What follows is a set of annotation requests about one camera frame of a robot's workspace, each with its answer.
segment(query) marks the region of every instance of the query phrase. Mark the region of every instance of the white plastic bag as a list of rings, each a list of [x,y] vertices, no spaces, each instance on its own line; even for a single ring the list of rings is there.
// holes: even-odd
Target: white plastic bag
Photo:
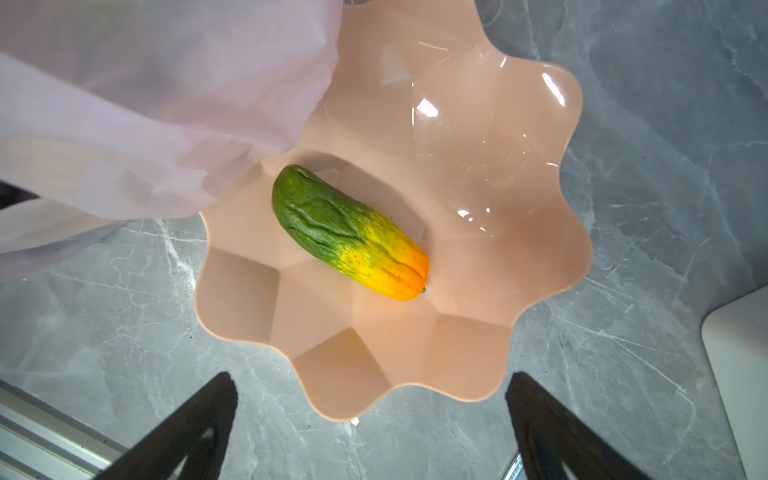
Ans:
[[[101,218],[195,214],[298,141],[341,6],[0,0],[0,180]]]

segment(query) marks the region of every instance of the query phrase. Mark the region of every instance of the peach plastic bowl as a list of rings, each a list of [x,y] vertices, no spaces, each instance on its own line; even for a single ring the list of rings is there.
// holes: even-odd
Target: peach plastic bowl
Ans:
[[[574,76],[496,50],[472,0],[345,7],[338,67],[299,145],[203,212],[200,323],[279,350],[328,419],[407,384],[487,398],[516,319],[591,262],[558,183],[580,114]],[[426,293],[391,300],[302,250],[270,206],[290,163],[391,217],[429,255]]]

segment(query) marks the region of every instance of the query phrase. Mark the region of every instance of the scalloped bowl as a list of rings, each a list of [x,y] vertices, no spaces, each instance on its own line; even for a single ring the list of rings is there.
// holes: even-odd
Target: scalloped bowl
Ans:
[[[487,398],[516,319],[591,262],[558,182],[580,114],[574,76],[496,50],[472,0],[345,7],[339,64],[298,146],[203,212],[200,323],[279,350],[328,419],[408,384]],[[426,293],[391,300],[302,250],[270,206],[291,163],[390,216],[429,255]]]

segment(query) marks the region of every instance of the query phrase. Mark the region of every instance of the bowl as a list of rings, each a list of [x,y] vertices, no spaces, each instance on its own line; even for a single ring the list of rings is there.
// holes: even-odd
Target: bowl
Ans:
[[[328,419],[404,385],[489,397],[516,319],[591,263],[558,179],[581,105],[565,68],[496,50],[472,0],[345,6],[339,64],[296,148],[202,213],[200,323],[280,351]],[[426,292],[392,300],[302,250],[270,204],[287,164],[391,217],[429,255]]]

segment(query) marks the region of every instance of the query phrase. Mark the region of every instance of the gray marble countertop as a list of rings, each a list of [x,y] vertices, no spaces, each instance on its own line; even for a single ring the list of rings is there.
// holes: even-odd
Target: gray marble countertop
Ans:
[[[768,4],[478,10],[502,51],[584,88],[561,182],[594,264],[518,321],[508,376],[531,373],[654,478],[744,478],[699,330],[768,283]],[[198,217],[133,221],[0,286],[0,378],[132,445],[228,370],[240,407],[222,478],[497,478],[516,450],[501,391],[468,404],[406,387],[356,425],[327,422],[279,353],[199,326],[205,245]]]

